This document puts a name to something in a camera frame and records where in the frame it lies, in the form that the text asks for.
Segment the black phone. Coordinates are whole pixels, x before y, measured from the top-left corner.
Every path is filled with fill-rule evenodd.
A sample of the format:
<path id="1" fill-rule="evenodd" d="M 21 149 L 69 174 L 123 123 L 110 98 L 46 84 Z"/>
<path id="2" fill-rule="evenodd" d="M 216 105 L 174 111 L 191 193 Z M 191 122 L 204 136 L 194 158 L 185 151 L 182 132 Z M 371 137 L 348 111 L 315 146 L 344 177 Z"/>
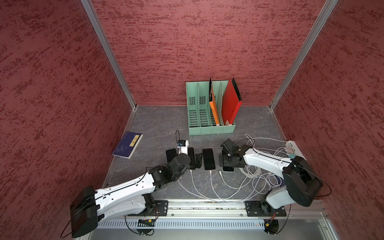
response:
<path id="1" fill-rule="evenodd" d="M 213 149 L 203 149 L 203 162 L 204 162 L 204 169 L 206 171 L 212 171 L 216 169 L 215 164 L 215 156 Z"/>
<path id="2" fill-rule="evenodd" d="M 194 148 L 188 147 L 188 156 L 190 157 L 190 169 L 195 170 L 196 169 L 196 156 Z"/>
<path id="3" fill-rule="evenodd" d="M 234 167 L 230 167 L 230 166 L 224 166 L 224 167 L 222 167 L 222 170 L 223 170 L 223 172 L 234 172 L 235 171 Z"/>
<path id="4" fill-rule="evenodd" d="M 166 150 L 167 163 L 170 163 L 178 155 L 179 155 L 179 151 L 176 148 Z"/>

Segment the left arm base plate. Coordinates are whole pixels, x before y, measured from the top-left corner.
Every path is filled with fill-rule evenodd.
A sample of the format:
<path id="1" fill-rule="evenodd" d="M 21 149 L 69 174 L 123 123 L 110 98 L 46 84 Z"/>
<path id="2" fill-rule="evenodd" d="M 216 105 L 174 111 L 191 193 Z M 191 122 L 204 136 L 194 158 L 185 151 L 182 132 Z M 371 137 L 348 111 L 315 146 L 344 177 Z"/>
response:
<path id="1" fill-rule="evenodd" d="M 137 215 L 129 216 L 145 216 L 145 217 L 166 217 L 168 214 L 169 201 L 166 200 L 155 200 L 156 206 Z"/>

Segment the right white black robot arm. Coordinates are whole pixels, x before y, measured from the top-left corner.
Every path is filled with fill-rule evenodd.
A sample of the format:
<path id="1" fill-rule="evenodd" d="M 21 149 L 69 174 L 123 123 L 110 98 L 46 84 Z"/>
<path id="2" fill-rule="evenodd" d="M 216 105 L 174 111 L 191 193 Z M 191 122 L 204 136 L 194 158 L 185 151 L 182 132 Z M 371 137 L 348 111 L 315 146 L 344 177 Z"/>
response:
<path id="1" fill-rule="evenodd" d="M 309 207 L 323 187 L 323 180 L 301 156 L 295 158 L 277 157 L 262 153 L 252 146 L 238 146 L 227 139 L 221 144 L 224 166 L 244 168 L 246 165 L 266 170 L 280 177 L 284 185 L 266 193 L 258 201 L 258 207 L 266 214 L 285 205 L 299 204 Z"/>

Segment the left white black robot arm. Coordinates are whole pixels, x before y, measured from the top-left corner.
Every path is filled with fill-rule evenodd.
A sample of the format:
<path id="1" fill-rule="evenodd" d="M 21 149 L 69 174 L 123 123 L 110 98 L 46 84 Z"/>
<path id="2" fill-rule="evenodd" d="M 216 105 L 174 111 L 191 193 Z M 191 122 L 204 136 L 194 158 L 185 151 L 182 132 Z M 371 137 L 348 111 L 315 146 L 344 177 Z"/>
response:
<path id="1" fill-rule="evenodd" d="M 170 162 L 147 168 L 146 172 L 131 181 L 95 190 L 85 187 L 70 204 L 72 238 L 82 237 L 99 224 L 125 215 L 151 215 L 156 207 L 152 193 L 176 182 L 185 172 L 199 169 L 202 155 L 190 157 L 179 154 Z"/>

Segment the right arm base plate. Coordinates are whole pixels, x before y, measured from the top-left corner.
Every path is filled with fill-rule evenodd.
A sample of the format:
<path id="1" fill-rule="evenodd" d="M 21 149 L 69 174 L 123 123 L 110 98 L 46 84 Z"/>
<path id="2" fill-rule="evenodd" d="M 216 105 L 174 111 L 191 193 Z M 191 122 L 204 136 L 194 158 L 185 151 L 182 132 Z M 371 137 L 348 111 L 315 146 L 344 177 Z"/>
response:
<path id="1" fill-rule="evenodd" d="M 248 217 L 271 218 L 273 216 L 287 216 L 287 212 L 284 207 L 274 209 L 266 201 L 245 201 L 245 209 Z"/>

